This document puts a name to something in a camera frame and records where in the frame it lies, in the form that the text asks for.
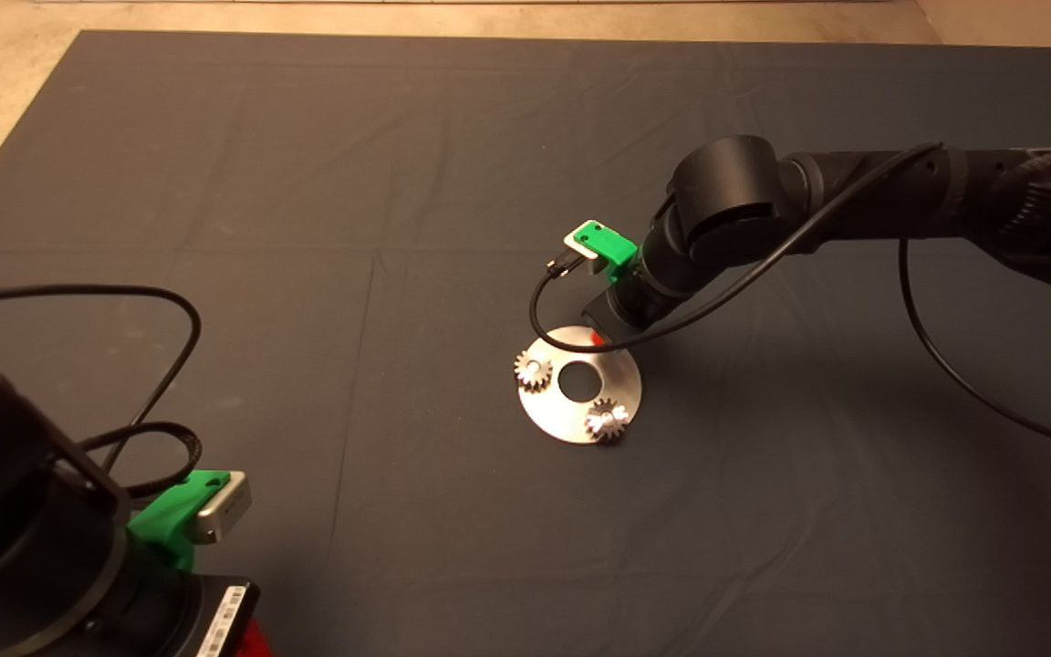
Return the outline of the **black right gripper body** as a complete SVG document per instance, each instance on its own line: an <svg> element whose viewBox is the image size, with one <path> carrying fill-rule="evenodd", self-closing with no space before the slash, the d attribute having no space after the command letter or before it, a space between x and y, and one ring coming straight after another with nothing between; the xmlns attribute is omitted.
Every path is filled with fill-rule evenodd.
<svg viewBox="0 0 1051 657"><path fill-rule="evenodd" d="M651 326L666 316L666 296L638 288L606 288L589 300L581 317L605 348L635 348L658 338Z"/></svg>

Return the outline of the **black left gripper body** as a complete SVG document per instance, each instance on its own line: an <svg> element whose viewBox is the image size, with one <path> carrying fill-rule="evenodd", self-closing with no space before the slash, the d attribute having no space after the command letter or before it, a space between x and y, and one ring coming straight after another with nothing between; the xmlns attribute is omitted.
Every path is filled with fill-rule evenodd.
<svg viewBox="0 0 1051 657"><path fill-rule="evenodd" d="M236 656L255 622L260 588L246 577L188 578L170 656Z"/></svg>

